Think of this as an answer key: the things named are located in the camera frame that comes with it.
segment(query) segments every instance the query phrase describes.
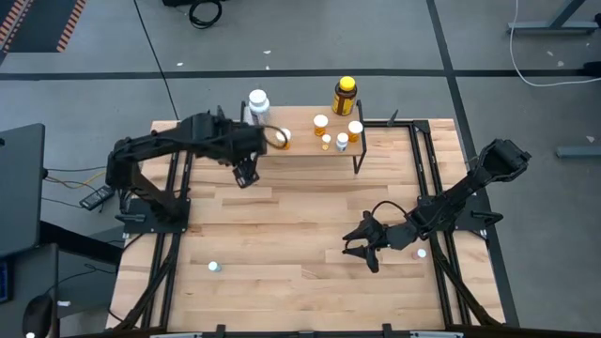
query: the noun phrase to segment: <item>gray floor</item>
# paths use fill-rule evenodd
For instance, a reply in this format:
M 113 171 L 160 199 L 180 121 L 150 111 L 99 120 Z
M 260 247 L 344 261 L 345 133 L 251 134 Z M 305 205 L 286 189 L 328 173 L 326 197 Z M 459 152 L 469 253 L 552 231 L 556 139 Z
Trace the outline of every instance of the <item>gray floor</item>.
M 442 69 L 422 0 L 231 0 L 223 3 L 222 20 L 202 31 L 189 26 L 185 8 L 165 8 L 161 0 L 138 2 L 166 71 Z M 561 2 L 521 0 L 519 18 L 545 20 Z M 436 0 L 436 5 L 455 69 L 512 68 L 504 29 L 513 20 L 513 1 Z M 589 1 L 575 19 L 590 20 L 600 11 L 601 3 Z M 599 34 L 519 34 L 516 61 L 523 69 L 578 69 L 583 62 L 601 60 Z M 0 73 L 157 70 L 131 0 L 88 0 L 65 53 L 9 54 L 0 66 Z M 272 104 L 329 104 L 335 81 L 327 76 L 202 78 L 168 84 L 181 117 L 217 104 L 235 117 L 239 102 L 254 88 L 266 89 Z M 443 77 L 359 76 L 357 81 L 366 117 L 388 117 L 395 109 L 399 117 L 455 117 Z M 498 231 L 520 324 L 601 332 L 596 287 L 601 235 L 594 213 L 601 197 L 601 163 L 559 161 L 553 153 L 559 145 L 588 145 L 586 136 L 599 145 L 601 84 L 533 88 L 518 78 L 458 82 L 477 149 L 505 137 L 533 155 L 531 168 L 518 181 L 488 190 L 493 209 L 505 215 Z M 162 80 L 2 81 L 0 110 L 2 130 L 44 123 L 45 164 L 66 168 L 103 165 L 118 138 L 147 132 L 152 120 L 174 118 Z M 45 183 L 43 194 L 76 203 L 88 192 Z M 102 213 L 50 202 L 42 206 L 46 221 L 86 235 L 114 228 L 118 233 L 115 213 L 115 201 Z M 69 263 L 70 269 L 78 271 L 81 264 Z M 107 294 L 113 288 L 108 278 L 81 283 Z M 98 331 L 104 317 L 102 308 L 95 309 L 70 317 L 63 329 Z

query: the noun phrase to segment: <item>white bottle cap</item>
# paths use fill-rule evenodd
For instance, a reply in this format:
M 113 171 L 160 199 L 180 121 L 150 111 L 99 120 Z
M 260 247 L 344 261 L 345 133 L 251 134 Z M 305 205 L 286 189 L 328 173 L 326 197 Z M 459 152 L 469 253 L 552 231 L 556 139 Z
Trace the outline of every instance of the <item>white bottle cap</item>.
M 363 124 L 359 121 L 351 121 L 348 124 L 348 131 L 357 134 L 363 131 Z
M 348 142 L 348 135 L 345 132 L 341 132 L 338 134 L 336 140 L 339 144 L 345 144 Z
M 316 127 L 324 128 L 328 125 L 328 117 L 325 115 L 317 115 L 313 119 L 313 123 L 315 123 Z
M 221 267 L 219 266 L 219 263 L 217 263 L 217 262 L 210 262 L 210 263 L 208 263 L 208 269 L 211 271 L 219 271 L 221 269 Z
M 254 105 L 261 105 L 267 99 L 267 94 L 261 89 L 255 89 L 248 96 L 248 100 Z
M 290 132 L 290 130 L 288 130 L 286 128 L 281 128 L 281 130 L 284 132 L 285 137 L 287 137 L 288 142 L 290 142 L 290 139 L 292 138 L 292 133 Z M 284 136 L 279 131 L 275 133 L 275 138 L 277 138 L 279 142 L 285 141 Z

